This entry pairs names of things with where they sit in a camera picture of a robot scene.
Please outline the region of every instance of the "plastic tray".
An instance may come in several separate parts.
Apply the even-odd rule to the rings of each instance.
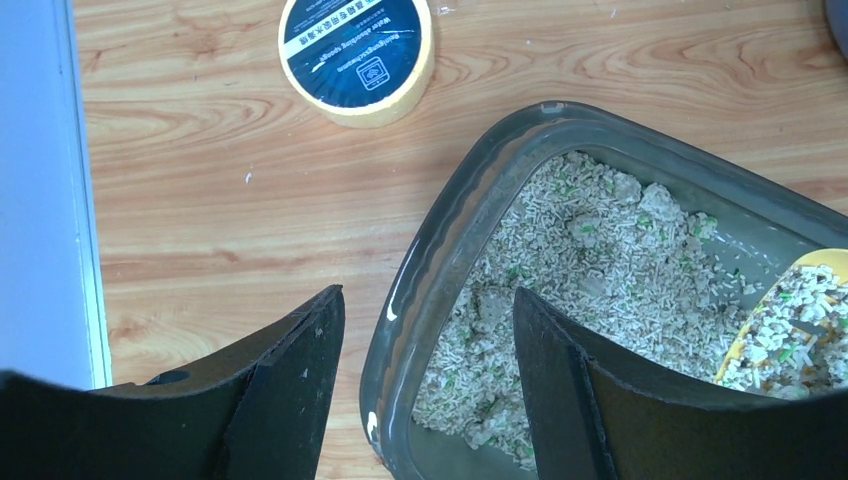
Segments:
[[[492,231],[536,168],[572,150],[665,185],[688,211],[719,220],[707,251],[728,267],[771,284],[797,257],[848,247],[848,218],[750,171],[643,126],[576,103],[522,109],[472,148],[421,225],[395,278],[360,387],[368,441],[395,478],[522,480],[492,447],[472,450],[459,436],[416,425],[412,406],[439,333]],[[734,257],[741,255],[740,260]],[[758,298],[741,298],[751,308]]]

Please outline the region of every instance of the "tabletop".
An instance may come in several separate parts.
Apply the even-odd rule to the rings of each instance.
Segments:
[[[318,478],[383,479],[358,385],[377,317],[472,144],[588,103],[848,212],[848,65],[809,0],[435,0],[436,70],[377,130],[283,76],[284,0],[77,0],[115,383],[144,382],[344,286]]]

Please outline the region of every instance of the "wooden table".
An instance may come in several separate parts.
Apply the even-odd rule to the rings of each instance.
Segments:
[[[420,221],[512,111],[590,103],[848,212],[848,66],[820,1],[438,0],[435,77],[375,131],[307,108],[283,0],[77,0],[116,382],[206,355],[330,283],[348,323],[319,478],[388,478],[358,384]]]

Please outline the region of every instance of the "dark round object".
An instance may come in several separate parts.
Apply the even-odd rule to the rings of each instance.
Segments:
[[[842,54],[848,56],[848,0],[825,0],[824,8],[833,38]]]

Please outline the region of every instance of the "blue circular sticker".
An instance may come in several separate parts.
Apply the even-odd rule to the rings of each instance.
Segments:
[[[363,107],[409,78],[421,21],[411,0],[296,0],[283,42],[294,77],[310,95]]]

